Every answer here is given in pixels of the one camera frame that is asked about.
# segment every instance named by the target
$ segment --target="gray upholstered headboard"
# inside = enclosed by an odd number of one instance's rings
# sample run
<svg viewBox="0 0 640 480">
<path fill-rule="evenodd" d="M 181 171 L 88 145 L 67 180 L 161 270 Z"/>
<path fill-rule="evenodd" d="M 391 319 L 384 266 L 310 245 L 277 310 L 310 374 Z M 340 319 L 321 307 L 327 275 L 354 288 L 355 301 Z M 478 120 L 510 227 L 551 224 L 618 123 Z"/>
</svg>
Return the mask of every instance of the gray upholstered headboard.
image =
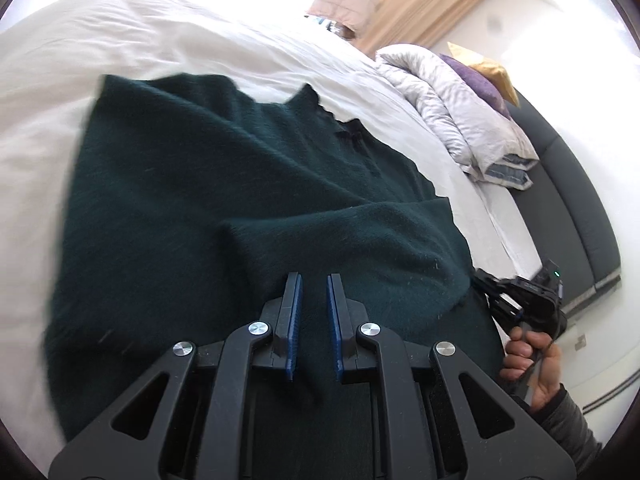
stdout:
<svg viewBox="0 0 640 480">
<path fill-rule="evenodd" d="M 520 93 L 508 104 L 540 163 L 529 171 L 533 186 L 512 190 L 540 258 L 560 267 L 564 311 L 572 316 L 620 280 L 620 252 L 593 184 L 562 137 Z"/>
</svg>

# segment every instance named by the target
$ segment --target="silver screw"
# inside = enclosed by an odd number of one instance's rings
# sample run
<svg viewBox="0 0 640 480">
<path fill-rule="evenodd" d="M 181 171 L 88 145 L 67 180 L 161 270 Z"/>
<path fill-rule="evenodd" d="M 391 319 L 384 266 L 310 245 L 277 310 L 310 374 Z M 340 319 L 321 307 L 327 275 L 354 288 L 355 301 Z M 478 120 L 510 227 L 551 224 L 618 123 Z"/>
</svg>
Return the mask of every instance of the silver screw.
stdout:
<svg viewBox="0 0 640 480">
<path fill-rule="evenodd" d="M 188 341 L 180 341 L 174 345 L 174 354 L 178 357 L 189 355 L 193 351 L 193 345 Z"/>
<path fill-rule="evenodd" d="M 453 355 L 456 352 L 456 347 L 449 341 L 440 341 L 436 345 L 436 352 L 440 355 Z"/>
<path fill-rule="evenodd" d="M 269 329 L 269 325 L 262 321 L 254 321 L 249 325 L 249 332 L 253 335 L 262 335 Z"/>
<path fill-rule="evenodd" d="M 375 323 L 365 323 L 360 327 L 360 331 L 364 335 L 378 335 L 380 333 L 380 325 Z"/>
</svg>

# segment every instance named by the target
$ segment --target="person's arm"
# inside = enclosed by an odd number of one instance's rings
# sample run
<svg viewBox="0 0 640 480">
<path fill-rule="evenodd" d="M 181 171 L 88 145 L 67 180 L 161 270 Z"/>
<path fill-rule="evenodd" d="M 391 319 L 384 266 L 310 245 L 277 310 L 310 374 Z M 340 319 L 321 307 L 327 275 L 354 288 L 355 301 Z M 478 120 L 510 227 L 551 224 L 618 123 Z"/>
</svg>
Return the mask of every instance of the person's arm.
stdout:
<svg viewBox="0 0 640 480">
<path fill-rule="evenodd" d="M 540 373 L 529 381 L 534 389 L 530 414 L 569 454 L 577 473 L 582 473 L 595 460 L 602 444 L 596 441 L 580 408 L 560 383 L 560 347 L 542 332 L 527 332 L 527 340 L 521 341 L 519 327 L 511 331 L 510 338 L 505 346 L 507 355 L 500 377 L 516 381 L 533 364 L 530 359 L 533 349 L 544 352 Z"/>
</svg>

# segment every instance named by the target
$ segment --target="yellow pillow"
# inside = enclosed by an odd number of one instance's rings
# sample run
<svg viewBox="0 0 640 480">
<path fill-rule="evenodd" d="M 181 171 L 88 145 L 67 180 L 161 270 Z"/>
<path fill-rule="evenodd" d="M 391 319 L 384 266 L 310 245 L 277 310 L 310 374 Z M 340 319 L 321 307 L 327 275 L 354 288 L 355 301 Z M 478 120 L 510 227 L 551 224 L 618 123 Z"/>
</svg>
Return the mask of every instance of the yellow pillow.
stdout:
<svg viewBox="0 0 640 480">
<path fill-rule="evenodd" d="M 494 84 L 504 99 L 512 105 L 520 106 L 518 94 L 516 94 L 515 88 L 511 84 L 509 74 L 507 74 L 505 67 L 497 61 L 484 57 L 468 48 L 449 43 L 448 41 L 447 44 L 449 45 L 451 55 L 456 60 L 481 73 Z"/>
</svg>

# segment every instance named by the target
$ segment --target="purple pillow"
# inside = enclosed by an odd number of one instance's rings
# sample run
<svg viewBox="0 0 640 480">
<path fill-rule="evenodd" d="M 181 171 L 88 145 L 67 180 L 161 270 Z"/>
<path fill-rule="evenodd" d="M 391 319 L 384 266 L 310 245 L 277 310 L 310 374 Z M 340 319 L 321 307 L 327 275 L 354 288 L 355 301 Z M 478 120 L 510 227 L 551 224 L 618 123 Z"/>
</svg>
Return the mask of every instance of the purple pillow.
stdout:
<svg viewBox="0 0 640 480">
<path fill-rule="evenodd" d="M 511 119 L 511 114 L 507 110 L 507 105 L 504 99 L 498 92 L 498 89 L 485 78 L 481 73 L 477 72 L 473 68 L 460 63 L 458 60 L 445 54 L 439 54 L 440 59 L 448 64 L 453 71 L 460 76 L 469 87 L 476 93 L 476 95 L 493 108 L 500 115 L 504 115 L 507 119 Z"/>
</svg>

